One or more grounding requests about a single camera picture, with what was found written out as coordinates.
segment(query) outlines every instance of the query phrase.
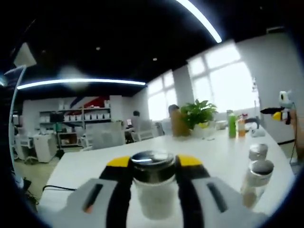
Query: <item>glass jar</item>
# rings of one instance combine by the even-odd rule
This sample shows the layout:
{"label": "glass jar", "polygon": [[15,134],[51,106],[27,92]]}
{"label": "glass jar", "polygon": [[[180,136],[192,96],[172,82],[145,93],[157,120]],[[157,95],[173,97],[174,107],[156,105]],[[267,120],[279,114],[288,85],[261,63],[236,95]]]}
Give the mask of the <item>glass jar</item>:
{"label": "glass jar", "polygon": [[274,165],[269,160],[257,160],[250,164],[241,188],[244,206],[251,209],[256,205],[270,181],[273,170]]}
{"label": "glass jar", "polygon": [[267,144],[253,144],[249,149],[249,165],[257,160],[265,160],[268,152]]}
{"label": "glass jar", "polygon": [[145,151],[131,157],[133,180],[144,216],[153,220],[168,218],[174,209],[175,156]]}

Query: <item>metal bottle cap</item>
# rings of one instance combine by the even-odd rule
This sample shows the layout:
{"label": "metal bottle cap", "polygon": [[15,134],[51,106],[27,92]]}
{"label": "metal bottle cap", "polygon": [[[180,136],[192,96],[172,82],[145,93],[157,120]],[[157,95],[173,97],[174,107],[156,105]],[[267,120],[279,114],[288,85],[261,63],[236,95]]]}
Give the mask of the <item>metal bottle cap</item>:
{"label": "metal bottle cap", "polygon": [[268,152],[266,144],[253,144],[250,146],[249,159],[252,161],[265,160]]}
{"label": "metal bottle cap", "polygon": [[143,151],[131,157],[133,177],[145,183],[160,183],[175,174],[175,156],[167,152]]}
{"label": "metal bottle cap", "polygon": [[250,164],[247,172],[247,182],[251,187],[261,187],[267,185],[272,172],[274,164],[269,160],[257,160]]}

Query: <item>window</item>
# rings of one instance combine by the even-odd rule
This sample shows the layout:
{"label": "window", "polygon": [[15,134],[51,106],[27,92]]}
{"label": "window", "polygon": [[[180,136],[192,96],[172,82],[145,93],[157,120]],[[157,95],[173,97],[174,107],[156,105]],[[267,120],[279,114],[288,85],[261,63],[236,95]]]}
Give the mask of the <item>window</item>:
{"label": "window", "polygon": [[189,62],[190,76],[197,76],[205,71],[205,66],[201,57],[197,57]]}
{"label": "window", "polygon": [[154,121],[169,117],[168,107],[177,104],[172,71],[159,76],[148,84],[148,108]]}
{"label": "window", "polygon": [[253,108],[255,102],[259,105],[251,73],[234,43],[190,60],[189,74],[194,98],[211,101],[220,113]]}

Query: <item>ceiling light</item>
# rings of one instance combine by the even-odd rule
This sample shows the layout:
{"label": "ceiling light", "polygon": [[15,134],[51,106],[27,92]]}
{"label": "ceiling light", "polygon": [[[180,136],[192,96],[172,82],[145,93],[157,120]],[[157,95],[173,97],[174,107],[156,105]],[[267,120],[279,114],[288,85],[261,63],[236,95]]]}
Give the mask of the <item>ceiling light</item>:
{"label": "ceiling light", "polygon": [[25,89],[25,88],[30,88],[30,87],[34,87],[34,86],[59,84],[59,83],[81,83],[81,82],[120,83],[120,84],[131,84],[131,85],[140,85],[140,86],[145,85],[144,82],[135,82],[135,81],[128,81],[128,80],[101,79],[101,78],[71,78],[71,79],[41,81],[41,82],[34,82],[34,83],[19,85],[17,87],[17,89]]}
{"label": "ceiling light", "polygon": [[176,0],[181,5],[183,5],[187,10],[189,10],[208,30],[211,36],[215,39],[217,43],[222,42],[221,37],[219,36],[218,32],[213,28],[207,18],[196,8],[191,2],[188,0]]}

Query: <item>green leaves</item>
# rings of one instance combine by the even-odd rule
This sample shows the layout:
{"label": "green leaves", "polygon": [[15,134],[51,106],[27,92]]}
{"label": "green leaves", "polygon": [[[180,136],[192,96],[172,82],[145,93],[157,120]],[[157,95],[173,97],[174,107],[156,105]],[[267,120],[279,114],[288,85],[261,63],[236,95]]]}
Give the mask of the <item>green leaves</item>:
{"label": "green leaves", "polygon": [[214,104],[208,104],[207,100],[199,102],[197,99],[194,104],[187,103],[181,107],[180,112],[183,114],[183,121],[193,129],[196,124],[212,121],[214,114],[217,113],[216,108]]}

